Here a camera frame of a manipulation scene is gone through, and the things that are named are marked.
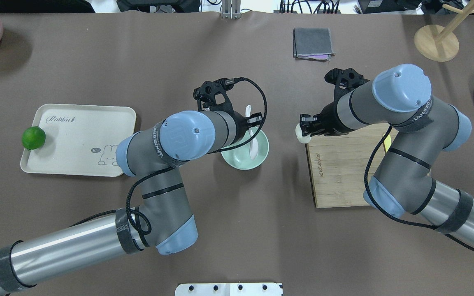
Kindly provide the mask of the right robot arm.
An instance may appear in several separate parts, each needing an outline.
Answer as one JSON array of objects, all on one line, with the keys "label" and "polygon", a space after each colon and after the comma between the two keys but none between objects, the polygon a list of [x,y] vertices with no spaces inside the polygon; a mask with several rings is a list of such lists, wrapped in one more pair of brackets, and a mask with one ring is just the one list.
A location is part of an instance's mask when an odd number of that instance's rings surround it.
[{"label": "right robot arm", "polygon": [[416,65],[395,66],[372,80],[354,69],[332,69],[324,79],[334,85],[334,99],[318,114],[300,115],[297,139],[308,143],[387,123],[397,135],[374,176],[364,176],[365,200],[394,221],[434,230],[474,251],[474,197],[430,175],[441,152],[468,140],[467,116],[433,96]]}]

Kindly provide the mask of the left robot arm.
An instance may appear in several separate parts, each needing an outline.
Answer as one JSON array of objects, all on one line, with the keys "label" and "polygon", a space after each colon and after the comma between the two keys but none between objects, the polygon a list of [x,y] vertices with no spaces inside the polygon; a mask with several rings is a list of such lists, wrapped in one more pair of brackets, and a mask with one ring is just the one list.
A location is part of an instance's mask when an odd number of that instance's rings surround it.
[{"label": "left robot arm", "polygon": [[239,147],[266,112],[242,116],[226,92],[249,78],[221,78],[193,91],[196,111],[175,113],[123,140],[117,164],[136,177],[125,205],[79,221],[67,229],[0,249],[0,296],[81,270],[146,247],[162,255],[181,252],[198,239],[179,167],[205,154]]}]

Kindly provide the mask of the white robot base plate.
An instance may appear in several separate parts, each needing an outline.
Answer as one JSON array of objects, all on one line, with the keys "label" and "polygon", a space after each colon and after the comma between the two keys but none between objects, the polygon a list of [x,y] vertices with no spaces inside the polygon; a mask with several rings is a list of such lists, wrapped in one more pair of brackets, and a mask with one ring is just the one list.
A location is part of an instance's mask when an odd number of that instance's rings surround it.
[{"label": "white robot base plate", "polygon": [[175,296],[282,296],[283,286],[275,282],[183,283]]}]

